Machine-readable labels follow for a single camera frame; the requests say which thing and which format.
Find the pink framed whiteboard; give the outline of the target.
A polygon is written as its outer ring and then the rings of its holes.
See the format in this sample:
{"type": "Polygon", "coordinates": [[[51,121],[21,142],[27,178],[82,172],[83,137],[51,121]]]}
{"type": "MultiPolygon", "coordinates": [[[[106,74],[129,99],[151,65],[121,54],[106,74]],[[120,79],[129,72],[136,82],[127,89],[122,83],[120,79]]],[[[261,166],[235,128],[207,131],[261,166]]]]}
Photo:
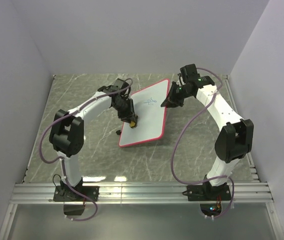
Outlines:
{"type": "Polygon", "coordinates": [[[128,123],[123,124],[119,147],[130,147],[163,137],[166,108],[161,104],[166,99],[169,88],[170,80],[163,79],[131,95],[138,123],[134,128],[131,128],[128,123]]]}

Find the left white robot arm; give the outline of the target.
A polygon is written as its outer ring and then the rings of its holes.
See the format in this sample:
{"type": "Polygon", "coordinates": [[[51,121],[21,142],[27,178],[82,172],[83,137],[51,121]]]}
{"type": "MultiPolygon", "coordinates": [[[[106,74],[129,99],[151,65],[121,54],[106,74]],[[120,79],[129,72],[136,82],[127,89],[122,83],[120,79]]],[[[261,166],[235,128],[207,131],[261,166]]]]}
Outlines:
{"type": "Polygon", "coordinates": [[[130,91],[127,81],[117,79],[112,85],[100,87],[93,97],[76,108],[59,110],[55,114],[49,142],[61,162],[62,182],[67,185],[65,195],[71,201],[77,201],[83,195],[78,153],[84,145],[85,125],[103,111],[114,108],[120,121],[132,129],[137,127],[138,117],[130,91]]]}

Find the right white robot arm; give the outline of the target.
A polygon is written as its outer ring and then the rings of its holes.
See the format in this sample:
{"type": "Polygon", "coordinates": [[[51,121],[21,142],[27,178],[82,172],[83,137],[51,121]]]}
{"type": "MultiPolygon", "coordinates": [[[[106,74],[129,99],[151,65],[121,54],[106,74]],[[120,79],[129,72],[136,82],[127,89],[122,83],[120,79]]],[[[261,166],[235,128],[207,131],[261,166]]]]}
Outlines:
{"type": "Polygon", "coordinates": [[[183,85],[172,82],[171,88],[162,107],[181,107],[184,100],[194,97],[203,104],[198,112],[182,129],[177,143],[181,141],[190,124],[202,113],[208,112],[215,121],[219,135],[214,144],[215,161],[210,171],[200,181],[202,193],[208,200],[220,194],[220,189],[230,180],[230,175],[239,162],[252,149],[254,124],[250,119],[243,119],[232,109],[219,90],[223,83],[215,84],[209,76],[194,77],[183,85]]]}

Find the yellow whiteboard eraser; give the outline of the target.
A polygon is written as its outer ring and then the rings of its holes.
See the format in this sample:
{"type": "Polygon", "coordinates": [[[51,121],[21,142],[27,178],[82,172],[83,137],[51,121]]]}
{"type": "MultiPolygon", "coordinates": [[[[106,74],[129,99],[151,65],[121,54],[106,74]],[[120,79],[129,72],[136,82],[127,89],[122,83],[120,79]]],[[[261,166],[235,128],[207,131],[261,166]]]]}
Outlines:
{"type": "Polygon", "coordinates": [[[137,123],[134,122],[134,121],[131,121],[131,122],[129,123],[129,126],[130,126],[130,128],[135,128],[135,127],[137,126],[137,123]]]}

